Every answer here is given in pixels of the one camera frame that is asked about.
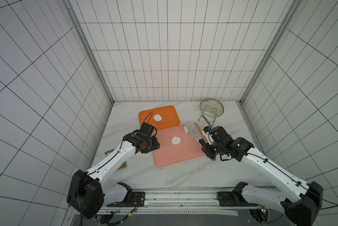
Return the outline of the pink silicone mat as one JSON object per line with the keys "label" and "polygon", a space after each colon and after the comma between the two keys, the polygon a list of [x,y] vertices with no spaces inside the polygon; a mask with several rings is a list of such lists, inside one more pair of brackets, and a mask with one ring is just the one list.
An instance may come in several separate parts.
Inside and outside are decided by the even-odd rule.
{"label": "pink silicone mat", "polygon": [[[185,134],[184,126],[179,125],[158,131],[156,137],[160,148],[153,151],[157,167],[165,167],[205,156],[201,150],[202,146],[189,134]],[[171,140],[174,136],[181,138],[180,144],[172,144]]]}

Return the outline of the black handled metal scraper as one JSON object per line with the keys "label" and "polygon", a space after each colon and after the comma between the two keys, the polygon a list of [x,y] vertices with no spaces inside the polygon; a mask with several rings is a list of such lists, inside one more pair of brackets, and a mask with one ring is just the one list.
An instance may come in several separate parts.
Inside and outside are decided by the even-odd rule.
{"label": "black handled metal scraper", "polygon": [[200,130],[199,126],[194,122],[188,122],[185,124],[188,133],[193,137],[201,146],[207,143],[206,134],[203,130]]}

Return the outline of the white dough trim strip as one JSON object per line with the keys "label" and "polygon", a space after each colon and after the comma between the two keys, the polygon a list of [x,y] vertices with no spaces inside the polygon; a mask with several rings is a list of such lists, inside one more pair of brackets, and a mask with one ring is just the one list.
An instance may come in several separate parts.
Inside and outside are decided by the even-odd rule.
{"label": "white dough trim strip", "polygon": [[194,138],[197,142],[200,143],[199,140],[203,140],[204,143],[207,141],[206,138],[203,136],[200,130],[196,127],[196,124],[186,124],[184,126],[185,134],[189,134],[192,138]]}

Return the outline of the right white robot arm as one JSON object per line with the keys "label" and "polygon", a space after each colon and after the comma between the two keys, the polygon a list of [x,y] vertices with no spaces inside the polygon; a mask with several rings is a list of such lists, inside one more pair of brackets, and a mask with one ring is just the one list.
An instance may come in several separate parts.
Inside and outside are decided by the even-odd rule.
{"label": "right white robot arm", "polygon": [[233,139],[221,126],[206,126],[203,131],[206,139],[199,139],[199,143],[208,158],[214,160],[216,156],[226,156],[227,161],[235,159],[254,169],[278,189],[276,192],[239,182],[232,191],[234,204],[258,204],[284,214],[296,226],[313,225],[322,207],[321,185],[294,176],[248,140]]}

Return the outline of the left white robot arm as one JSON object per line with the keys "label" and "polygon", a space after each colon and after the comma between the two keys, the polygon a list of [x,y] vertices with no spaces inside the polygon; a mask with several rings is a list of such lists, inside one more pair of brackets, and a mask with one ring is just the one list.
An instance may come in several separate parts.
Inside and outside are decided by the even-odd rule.
{"label": "left white robot arm", "polygon": [[159,149],[156,134],[157,129],[144,122],[140,129],[125,135],[104,160],[86,171],[80,169],[75,172],[71,179],[67,203],[87,219],[93,218],[103,206],[130,205],[135,200],[130,186],[118,182],[108,189],[103,187],[129,158],[137,153],[149,153]]}

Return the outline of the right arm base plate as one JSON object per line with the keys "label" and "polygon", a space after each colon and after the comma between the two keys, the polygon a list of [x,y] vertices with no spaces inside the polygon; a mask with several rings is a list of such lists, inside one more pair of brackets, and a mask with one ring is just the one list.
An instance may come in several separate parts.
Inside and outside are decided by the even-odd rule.
{"label": "right arm base plate", "polygon": [[242,190],[248,183],[240,182],[228,192],[217,192],[217,200],[220,207],[258,207],[257,204],[247,202],[242,196]]}

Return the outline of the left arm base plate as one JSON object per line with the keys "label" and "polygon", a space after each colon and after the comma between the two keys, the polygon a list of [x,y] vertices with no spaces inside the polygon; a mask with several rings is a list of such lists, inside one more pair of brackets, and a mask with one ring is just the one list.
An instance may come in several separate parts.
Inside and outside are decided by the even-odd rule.
{"label": "left arm base plate", "polygon": [[129,185],[119,182],[104,192],[106,207],[143,207],[145,192],[133,191]]}

